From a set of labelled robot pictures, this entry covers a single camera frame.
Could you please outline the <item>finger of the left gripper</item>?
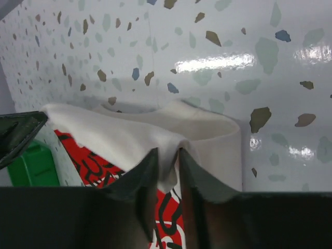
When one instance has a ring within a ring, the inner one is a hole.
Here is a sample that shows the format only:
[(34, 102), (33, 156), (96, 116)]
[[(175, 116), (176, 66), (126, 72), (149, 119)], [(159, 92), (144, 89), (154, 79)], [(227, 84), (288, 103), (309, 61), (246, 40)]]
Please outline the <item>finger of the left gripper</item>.
[(47, 120), (43, 112), (1, 115), (2, 169), (22, 155)]

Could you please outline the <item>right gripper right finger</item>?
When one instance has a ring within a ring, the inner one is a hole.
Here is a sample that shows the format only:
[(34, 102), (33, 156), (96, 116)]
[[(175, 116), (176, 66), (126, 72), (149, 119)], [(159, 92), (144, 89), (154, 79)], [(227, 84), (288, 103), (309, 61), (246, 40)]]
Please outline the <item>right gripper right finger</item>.
[(331, 248), (331, 193), (240, 192), (178, 156), (187, 248)]

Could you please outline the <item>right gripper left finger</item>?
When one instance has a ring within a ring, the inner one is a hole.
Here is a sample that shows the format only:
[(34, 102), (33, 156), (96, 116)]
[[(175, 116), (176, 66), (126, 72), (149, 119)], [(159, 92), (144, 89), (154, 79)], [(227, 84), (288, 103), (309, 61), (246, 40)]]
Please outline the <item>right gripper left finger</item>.
[(1, 248), (148, 248), (153, 240), (158, 151), (94, 187), (1, 188)]

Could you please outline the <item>white t shirt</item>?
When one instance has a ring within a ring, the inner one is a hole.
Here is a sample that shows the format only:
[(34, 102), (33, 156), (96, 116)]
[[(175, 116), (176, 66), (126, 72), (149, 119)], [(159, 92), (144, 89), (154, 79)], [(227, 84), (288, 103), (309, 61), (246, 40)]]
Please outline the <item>white t shirt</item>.
[(86, 186), (107, 186), (158, 149), (158, 201), (150, 248), (185, 248), (177, 152), (242, 190), (240, 127), (230, 118), (176, 100), (149, 113), (47, 104), (43, 112)]

